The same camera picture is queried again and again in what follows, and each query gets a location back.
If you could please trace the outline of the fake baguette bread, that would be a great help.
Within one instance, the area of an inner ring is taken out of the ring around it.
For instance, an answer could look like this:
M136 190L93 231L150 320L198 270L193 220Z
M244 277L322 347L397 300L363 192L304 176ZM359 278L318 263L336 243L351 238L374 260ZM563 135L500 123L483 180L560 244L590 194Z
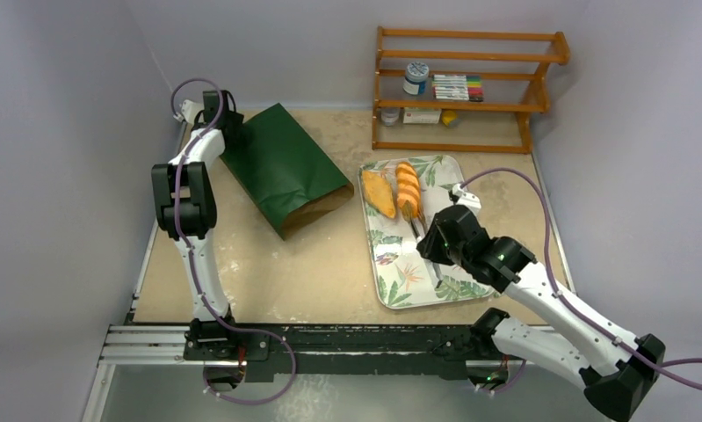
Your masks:
M422 188L417 173L409 162L400 162L395 168L396 202L406 221L424 221Z

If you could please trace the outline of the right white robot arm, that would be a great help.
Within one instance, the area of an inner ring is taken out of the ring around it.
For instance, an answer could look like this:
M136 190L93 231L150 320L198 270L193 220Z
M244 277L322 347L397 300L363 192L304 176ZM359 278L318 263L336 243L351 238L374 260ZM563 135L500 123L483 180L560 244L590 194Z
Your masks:
M628 421L658 380L666 345L655 335L626 330L552 280L535 255L511 237L492 237L473 211L452 205L437 212L417 245L423 258L458 266L476 281L521 303L551 332L497 308L471 327L471 345L484 358L498 352L531 361L568 380L613 421Z

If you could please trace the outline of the leaf pattern serving tray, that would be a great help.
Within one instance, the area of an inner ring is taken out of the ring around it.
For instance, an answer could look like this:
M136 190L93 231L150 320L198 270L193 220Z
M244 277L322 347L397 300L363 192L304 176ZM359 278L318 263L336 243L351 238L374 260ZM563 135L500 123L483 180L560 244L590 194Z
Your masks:
M419 184L421 201L416 218L403 217L397 199L398 175L410 168ZM367 183L383 180L394 202L393 214L383 213L370 201ZM365 231L369 244L376 290L381 303L390 309L479 300L495 293L476 282L457 266L443 266L422 258L416 246L428 231L434 214L452 205L451 189L463 180L457 160L448 155L418 156L363 164L358 170Z

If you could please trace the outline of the yellow fake bread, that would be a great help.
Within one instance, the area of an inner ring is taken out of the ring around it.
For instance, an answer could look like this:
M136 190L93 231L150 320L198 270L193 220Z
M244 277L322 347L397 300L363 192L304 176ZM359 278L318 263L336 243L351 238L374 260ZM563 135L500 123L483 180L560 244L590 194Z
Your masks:
M395 219L396 205L391 184L373 171L361 171L361 181L366 202L386 218Z

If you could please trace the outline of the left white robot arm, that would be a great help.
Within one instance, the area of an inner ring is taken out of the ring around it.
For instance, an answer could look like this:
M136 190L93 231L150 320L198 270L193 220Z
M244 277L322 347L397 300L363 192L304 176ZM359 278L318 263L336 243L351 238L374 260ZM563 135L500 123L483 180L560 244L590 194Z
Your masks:
M209 352L220 360L237 354L240 336L216 268L217 206L208 169L226 149L224 118L233 110L232 100L228 91L206 91L204 110L196 115L206 125L195 127L183 149L151 171L157 223L177 247L192 294L186 351Z

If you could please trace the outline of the metal tongs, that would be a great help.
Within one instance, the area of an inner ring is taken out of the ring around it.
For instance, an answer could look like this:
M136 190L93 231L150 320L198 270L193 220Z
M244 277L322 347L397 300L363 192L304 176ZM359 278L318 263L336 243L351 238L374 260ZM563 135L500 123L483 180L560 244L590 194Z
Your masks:
M448 263L445 251L445 242L436 224L424 221L423 214L418 211L417 216L405 209L403 216L409 223L416 240L416 250L419 255L431 264L435 281L435 289L443 284L441 266Z

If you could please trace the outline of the green paper bag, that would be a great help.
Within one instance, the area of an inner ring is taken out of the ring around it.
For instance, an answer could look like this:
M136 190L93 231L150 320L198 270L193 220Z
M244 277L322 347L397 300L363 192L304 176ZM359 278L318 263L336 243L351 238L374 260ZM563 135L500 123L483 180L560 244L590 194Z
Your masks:
M283 240L354 196L352 182L281 104L222 133L221 160Z

